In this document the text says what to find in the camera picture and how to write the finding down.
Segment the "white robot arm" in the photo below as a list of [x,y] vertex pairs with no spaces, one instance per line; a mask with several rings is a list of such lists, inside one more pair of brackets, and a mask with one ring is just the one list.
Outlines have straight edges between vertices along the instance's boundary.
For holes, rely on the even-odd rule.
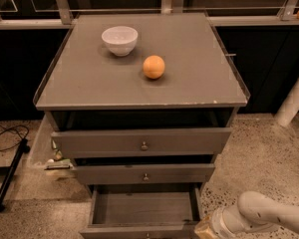
[[[275,116],[287,126],[299,111],[299,78]],[[236,234],[270,232],[278,226],[299,234],[299,206],[281,204],[255,191],[240,194],[231,206],[219,207],[195,227],[199,239],[233,239]]]

